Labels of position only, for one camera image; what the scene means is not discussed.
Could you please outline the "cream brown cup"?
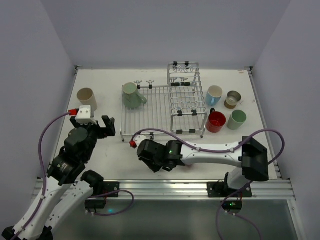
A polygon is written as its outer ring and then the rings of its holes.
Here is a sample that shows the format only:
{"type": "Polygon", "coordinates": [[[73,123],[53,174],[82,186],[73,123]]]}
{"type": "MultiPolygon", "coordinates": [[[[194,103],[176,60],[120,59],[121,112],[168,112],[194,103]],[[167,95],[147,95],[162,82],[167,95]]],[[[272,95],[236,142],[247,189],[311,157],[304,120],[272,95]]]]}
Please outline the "cream brown cup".
{"type": "Polygon", "coordinates": [[[239,92],[232,90],[227,93],[226,99],[224,101],[224,106],[227,109],[234,109],[238,103],[241,101],[242,96],[239,92]]]}

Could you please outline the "sage green mug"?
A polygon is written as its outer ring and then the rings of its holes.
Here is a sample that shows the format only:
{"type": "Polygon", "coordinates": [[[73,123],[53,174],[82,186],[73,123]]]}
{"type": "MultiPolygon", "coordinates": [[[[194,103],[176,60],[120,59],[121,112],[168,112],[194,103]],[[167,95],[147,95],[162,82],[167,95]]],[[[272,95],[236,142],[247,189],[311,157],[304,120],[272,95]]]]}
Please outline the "sage green mug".
{"type": "Polygon", "coordinates": [[[122,86],[122,96],[124,106],[129,109],[138,108],[140,105],[145,105],[148,102],[133,82],[128,82],[122,86]]]}

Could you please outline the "light blue mug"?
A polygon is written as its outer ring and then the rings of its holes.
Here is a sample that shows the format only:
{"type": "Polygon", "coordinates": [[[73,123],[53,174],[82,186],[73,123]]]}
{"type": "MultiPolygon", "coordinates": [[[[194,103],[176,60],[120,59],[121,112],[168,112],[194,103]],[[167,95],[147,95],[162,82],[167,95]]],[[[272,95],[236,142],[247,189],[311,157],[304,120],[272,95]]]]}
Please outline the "light blue mug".
{"type": "Polygon", "coordinates": [[[208,106],[215,106],[223,95],[223,89],[217,85],[208,88],[205,102],[208,106]]]}

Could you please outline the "tall beige cup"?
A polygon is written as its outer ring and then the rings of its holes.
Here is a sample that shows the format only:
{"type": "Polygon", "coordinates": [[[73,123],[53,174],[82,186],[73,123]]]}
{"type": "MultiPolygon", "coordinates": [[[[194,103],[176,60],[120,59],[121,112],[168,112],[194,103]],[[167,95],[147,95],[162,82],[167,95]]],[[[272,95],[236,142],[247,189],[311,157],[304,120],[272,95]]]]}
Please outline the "tall beige cup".
{"type": "Polygon", "coordinates": [[[86,87],[86,88],[80,89],[77,92],[76,97],[83,106],[84,105],[91,106],[94,112],[98,109],[96,97],[91,88],[86,87]]]}

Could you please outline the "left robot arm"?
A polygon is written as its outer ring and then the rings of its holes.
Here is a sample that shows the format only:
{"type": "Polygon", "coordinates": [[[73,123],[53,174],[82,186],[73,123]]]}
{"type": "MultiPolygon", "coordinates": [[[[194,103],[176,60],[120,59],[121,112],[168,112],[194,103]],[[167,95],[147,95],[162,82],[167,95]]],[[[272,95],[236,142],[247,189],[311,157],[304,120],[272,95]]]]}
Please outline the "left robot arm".
{"type": "Polygon", "coordinates": [[[99,139],[116,134],[115,119],[104,115],[105,127],[94,119],[70,118],[73,129],[48,168],[43,185],[23,218],[4,229],[6,240],[52,240],[66,217],[87,198],[102,191],[104,178],[85,171],[99,139]]]}

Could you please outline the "light green cup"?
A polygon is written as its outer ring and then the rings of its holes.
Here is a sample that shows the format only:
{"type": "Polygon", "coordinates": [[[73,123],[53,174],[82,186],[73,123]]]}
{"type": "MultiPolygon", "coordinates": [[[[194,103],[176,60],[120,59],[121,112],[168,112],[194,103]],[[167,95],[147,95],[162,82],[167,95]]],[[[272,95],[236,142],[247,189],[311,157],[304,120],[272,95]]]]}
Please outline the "light green cup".
{"type": "Polygon", "coordinates": [[[247,120],[247,114],[242,110],[234,110],[228,120],[227,127],[230,130],[239,129],[247,120]]]}

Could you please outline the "red mug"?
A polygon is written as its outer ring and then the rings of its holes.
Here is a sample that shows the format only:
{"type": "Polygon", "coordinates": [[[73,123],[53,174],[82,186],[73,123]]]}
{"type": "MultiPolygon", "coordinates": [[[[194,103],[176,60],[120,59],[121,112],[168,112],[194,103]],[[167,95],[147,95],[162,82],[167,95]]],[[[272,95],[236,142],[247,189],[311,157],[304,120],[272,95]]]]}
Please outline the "red mug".
{"type": "Polygon", "coordinates": [[[218,133],[224,127],[226,122],[226,116],[222,112],[216,111],[215,108],[211,108],[205,126],[209,132],[218,133]]]}

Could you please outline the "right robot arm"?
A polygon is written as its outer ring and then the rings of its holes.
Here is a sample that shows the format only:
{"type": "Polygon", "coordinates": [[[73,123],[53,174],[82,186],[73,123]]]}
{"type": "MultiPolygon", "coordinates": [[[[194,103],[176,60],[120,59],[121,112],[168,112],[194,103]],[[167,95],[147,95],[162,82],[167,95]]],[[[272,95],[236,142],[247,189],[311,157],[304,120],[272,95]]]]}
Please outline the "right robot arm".
{"type": "Polygon", "coordinates": [[[242,141],[225,144],[198,144],[170,140],[163,145],[137,135],[131,142],[137,156],[154,173],[172,171],[177,166],[220,164],[233,166],[226,173],[226,188],[239,190],[250,181],[269,180],[268,150],[254,138],[244,136],[242,141]]]}

